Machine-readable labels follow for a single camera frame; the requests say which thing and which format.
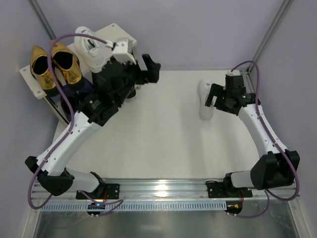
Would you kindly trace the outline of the black loafer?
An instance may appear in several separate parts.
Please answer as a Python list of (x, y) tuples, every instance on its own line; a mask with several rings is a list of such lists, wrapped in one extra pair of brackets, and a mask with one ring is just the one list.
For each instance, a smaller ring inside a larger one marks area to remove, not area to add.
[(133, 86), (130, 92), (128, 93), (128, 95), (126, 96), (126, 99), (131, 99), (135, 96), (136, 96), (136, 89), (135, 89), (135, 86)]

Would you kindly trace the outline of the purple loafer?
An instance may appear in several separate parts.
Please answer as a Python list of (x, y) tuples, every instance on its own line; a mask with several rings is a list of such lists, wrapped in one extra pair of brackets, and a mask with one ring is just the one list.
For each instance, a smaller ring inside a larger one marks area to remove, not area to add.
[(94, 93), (95, 89), (93, 84), (88, 80), (88, 79), (84, 79), (84, 86), (78, 91), (78, 94), (90, 94), (90, 93)]
[[(71, 90), (68, 85), (64, 85), (62, 87), (62, 90), (63, 90), (64, 94), (66, 95), (68, 101), (71, 104), (72, 111), (75, 113), (78, 109), (79, 104), (80, 104), (79, 95), (77, 94), (76, 91)], [(69, 109), (67, 103), (65, 102), (65, 100), (62, 96), (60, 97), (60, 103), (61, 103), (61, 108), (62, 108), (67, 120), (70, 121), (71, 120), (71, 112), (70, 112), (70, 109)]]

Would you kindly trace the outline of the gold loafer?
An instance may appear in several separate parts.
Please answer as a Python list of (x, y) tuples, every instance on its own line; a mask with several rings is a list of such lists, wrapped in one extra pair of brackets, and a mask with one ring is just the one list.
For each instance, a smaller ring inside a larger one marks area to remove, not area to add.
[(62, 73), (66, 85), (73, 91), (79, 91), (85, 84), (76, 54), (61, 42), (53, 43), (51, 57), (55, 67)]
[(56, 83), (48, 65), (49, 54), (40, 46), (35, 45), (30, 53), (30, 71), (41, 89), (49, 96), (59, 95)]

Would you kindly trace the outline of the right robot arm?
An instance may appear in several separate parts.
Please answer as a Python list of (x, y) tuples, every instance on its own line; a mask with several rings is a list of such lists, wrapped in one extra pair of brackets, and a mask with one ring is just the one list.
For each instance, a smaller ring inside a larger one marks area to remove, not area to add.
[(246, 171), (231, 172), (223, 182), (228, 189), (269, 190), (298, 182), (295, 175), (300, 156), (280, 142), (268, 123), (256, 93), (248, 93), (241, 75), (225, 76), (225, 85), (211, 84), (205, 106), (236, 115), (256, 146), (259, 159)]

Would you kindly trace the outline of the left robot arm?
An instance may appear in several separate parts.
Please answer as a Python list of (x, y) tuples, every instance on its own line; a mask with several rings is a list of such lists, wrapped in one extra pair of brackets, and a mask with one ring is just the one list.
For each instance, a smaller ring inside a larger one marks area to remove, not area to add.
[(101, 72), (92, 73), (94, 90), (79, 104), (67, 128), (45, 152), (26, 159), (26, 166), (51, 195), (76, 191), (100, 199), (105, 193), (106, 183), (95, 172), (72, 171), (66, 166), (84, 142), (118, 112), (125, 99), (136, 95), (135, 85), (158, 82), (161, 64), (149, 54), (142, 58), (146, 70), (137, 63), (120, 63), (111, 57)]

